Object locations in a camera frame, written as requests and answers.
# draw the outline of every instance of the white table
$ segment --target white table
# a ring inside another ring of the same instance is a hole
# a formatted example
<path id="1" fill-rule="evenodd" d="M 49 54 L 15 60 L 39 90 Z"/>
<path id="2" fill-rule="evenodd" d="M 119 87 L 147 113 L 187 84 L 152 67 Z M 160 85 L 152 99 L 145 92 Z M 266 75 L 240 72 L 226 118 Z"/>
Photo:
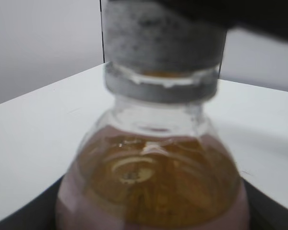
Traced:
<path id="1" fill-rule="evenodd" d="M 0 219 L 60 178 L 110 107 L 98 66 L 0 104 Z M 241 175 L 288 208 L 288 92 L 220 81 L 208 103 Z"/>

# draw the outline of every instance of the amber liquid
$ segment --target amber liquid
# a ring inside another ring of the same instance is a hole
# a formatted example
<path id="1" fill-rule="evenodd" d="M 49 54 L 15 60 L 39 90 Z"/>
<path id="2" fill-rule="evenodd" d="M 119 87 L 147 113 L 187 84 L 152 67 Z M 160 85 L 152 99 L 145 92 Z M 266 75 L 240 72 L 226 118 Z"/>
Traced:
<path id="1" fill-rule="evenodd" d="M 63 180 L 60 229 L 246 230 L 235 164 L 220 143 L 206 140 L 99 131 Z"/>

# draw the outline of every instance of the white wall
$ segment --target white wall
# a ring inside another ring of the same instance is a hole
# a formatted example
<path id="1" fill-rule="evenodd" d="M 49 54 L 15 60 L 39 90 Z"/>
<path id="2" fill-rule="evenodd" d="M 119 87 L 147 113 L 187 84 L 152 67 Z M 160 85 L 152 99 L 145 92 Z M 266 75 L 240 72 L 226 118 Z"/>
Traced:
<path id="1" fill-rule="evenodd" d="M 99 0 L 0 0 L 0 103 L 103 62 Z"/>
<path id="2" fill-rule="evenodd" d="M 288 44 L 231 31 L 221 74 L 223 79 L 288 91 Z"/>

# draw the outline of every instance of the dark object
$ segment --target dark object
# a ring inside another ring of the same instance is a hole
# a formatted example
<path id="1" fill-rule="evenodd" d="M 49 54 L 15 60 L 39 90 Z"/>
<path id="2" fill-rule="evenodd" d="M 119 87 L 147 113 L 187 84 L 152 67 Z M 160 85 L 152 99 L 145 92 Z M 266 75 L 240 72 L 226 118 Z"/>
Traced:
<path id="1" fill-rule="evenodd" d="M 54 208 L 61 179 L 28 205 L 0 222 L 0 230 L 55 230 Z M 245 182 L 251 230 L 288 230 L 288 210 Z"/>
<path id="2" fill-rule="evenodd" d="M 160 2 L 190 20 L 202 19 L 227 29 L 241 26 L 288 42 L 288 0 L 154 1 Z"/>

